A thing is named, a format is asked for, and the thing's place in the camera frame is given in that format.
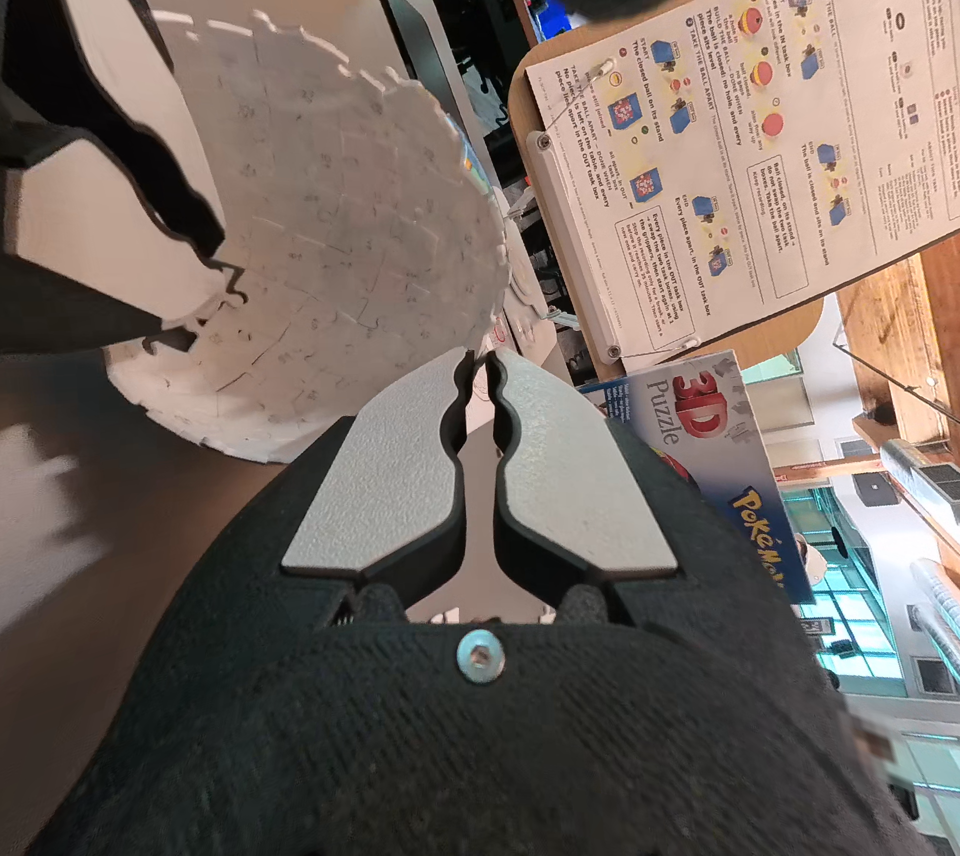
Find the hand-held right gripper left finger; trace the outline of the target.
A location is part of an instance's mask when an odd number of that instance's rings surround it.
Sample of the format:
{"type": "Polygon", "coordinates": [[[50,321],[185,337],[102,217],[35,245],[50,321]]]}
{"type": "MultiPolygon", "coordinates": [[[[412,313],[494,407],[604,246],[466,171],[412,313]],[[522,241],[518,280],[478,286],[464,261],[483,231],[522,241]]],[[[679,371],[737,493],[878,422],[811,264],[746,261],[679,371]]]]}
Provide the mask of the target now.
{"type": "Polygon", "coordinates": [[[466,551],[466,408],[474,351],[455,348],[385,387],[351,423],[302,517],[284,572],[390,586],[412,607],[466,551]]]}

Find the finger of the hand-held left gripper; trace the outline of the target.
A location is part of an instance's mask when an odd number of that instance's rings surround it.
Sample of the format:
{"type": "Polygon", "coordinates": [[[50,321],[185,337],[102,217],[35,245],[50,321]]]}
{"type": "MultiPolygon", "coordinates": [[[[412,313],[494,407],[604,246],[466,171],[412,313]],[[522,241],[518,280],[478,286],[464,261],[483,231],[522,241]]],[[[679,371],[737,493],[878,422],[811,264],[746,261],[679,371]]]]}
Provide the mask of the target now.
{"type": "Polygon", "coordinates": [[[162,322],[224,286],[114,155],[69,127],[13,129],[13,255],[162,322]]]}
{"type": "Polygon", "coordinates": [[[216,256],[220,198],[145,0],[25,0],[25,103],[92,137],[164,230],[216,256]]]}

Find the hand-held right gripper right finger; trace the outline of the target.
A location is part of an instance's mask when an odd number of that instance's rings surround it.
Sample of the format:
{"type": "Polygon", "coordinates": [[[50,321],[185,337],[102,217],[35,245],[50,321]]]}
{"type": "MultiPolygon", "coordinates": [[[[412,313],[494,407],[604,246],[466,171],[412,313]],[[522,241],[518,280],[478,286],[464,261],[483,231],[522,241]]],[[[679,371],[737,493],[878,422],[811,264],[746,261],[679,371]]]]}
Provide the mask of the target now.
{"type": "Polygon", "coordinates": [[[674,551],[611,423],[577,389],[510,350],[486,355],[501,452],[494,488],[497,563],[558,607],[574,586],[673,578],[674,551]]]}

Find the partly built puzzle ball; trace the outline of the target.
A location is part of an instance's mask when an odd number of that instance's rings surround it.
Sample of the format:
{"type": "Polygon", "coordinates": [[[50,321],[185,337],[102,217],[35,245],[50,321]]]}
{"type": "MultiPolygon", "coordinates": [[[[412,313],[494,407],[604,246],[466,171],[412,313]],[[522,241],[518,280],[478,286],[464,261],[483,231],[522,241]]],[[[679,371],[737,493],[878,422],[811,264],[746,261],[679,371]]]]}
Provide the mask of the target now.
{"type": "Polygon", "coordinates": [[[419,82],[261,11],[155,10],[225,218],[232,291],[194,339],[104,350],[114,388],[188,442],[287,464],[451,349],[479,350],[510,279],[504,219],[419,82]]]}

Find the colourful puzzle box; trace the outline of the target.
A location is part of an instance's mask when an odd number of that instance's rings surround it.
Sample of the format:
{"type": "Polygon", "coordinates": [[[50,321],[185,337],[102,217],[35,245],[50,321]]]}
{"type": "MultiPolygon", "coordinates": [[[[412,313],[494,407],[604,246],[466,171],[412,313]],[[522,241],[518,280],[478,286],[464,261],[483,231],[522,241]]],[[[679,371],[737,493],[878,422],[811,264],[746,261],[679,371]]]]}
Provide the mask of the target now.
{"type": "Polygon", "coordinates": [[[791,605],[814,603],[734,351],[666,362],[579,391],[726,517],[791,605]]]}

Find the white instruction sheet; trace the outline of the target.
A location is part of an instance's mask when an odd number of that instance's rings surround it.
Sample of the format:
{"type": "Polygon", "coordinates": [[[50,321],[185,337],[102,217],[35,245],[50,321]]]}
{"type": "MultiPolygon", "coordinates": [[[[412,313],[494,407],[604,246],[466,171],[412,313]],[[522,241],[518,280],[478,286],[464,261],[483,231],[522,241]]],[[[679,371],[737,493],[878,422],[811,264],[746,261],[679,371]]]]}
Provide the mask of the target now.
{"type": "Polygon", "coordinates": [[[958,232],[958,0],[692,0],[525,71],[627,372],[958,232]]]}

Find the white plastic tray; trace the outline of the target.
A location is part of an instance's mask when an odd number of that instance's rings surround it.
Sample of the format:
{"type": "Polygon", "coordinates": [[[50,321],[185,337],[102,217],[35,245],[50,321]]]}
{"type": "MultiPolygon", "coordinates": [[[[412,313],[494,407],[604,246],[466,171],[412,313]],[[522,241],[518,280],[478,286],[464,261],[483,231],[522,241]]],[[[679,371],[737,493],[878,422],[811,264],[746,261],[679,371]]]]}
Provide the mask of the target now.
{"type": "Polygon", "coordinates": [[[506,208],[506,197],[494,190],[503,217],[510,279],[503,296],[503,314],[520,355],[542,365],[557,346],[557,330],[548,318],[548,307],[541,283],[522,240],[515,220],[506,208]]]}

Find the thin steel tension rod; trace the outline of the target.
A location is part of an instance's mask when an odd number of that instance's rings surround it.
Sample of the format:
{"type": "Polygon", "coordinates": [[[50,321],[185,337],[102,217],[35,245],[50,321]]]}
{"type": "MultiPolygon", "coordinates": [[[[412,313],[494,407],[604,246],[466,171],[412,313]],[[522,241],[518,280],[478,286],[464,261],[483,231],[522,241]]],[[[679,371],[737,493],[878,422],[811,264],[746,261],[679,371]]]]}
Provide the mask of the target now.
{"type": "Polygon", "coordinates": [[[843,354],[853,364],[854,378],[861,390],[861,395],[867,393],[876,396],[879,391],[878,386],[883,384],[888,390],[890,388],[894,388],[901,394],[904,394],[919,404],[930,408],[939,417],[947,422],[955,426],[959,425],[958,413],[956,413],[946,404],[938,401],[936,398],[922,394],[917,385],[907,384],[891,374],[881,370],[869,360],[858,356],[858,354],[853,352],[851,348],[844,342],[837,341],[835,339],[831,342],[831,347],[843,354]]]}

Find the silver ventilation duct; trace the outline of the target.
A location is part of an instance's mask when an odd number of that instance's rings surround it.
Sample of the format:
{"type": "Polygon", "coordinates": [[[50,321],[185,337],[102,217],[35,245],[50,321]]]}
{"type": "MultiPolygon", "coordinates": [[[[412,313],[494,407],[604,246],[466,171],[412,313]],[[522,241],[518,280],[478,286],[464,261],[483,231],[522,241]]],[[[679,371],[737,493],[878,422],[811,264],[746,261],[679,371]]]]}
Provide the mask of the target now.
{"type": "Polygon", "coordinates": [[[901,440],[890,439],[879,450],[880,460],[888,474],[895,479],[911,499],[954,539],[959,539],[959,502],[948,502],[927,485],[923,478],[915,475],[915,469],[921,466],[954,464],[953,462],[933,462],[914,445],[901,440]]]}

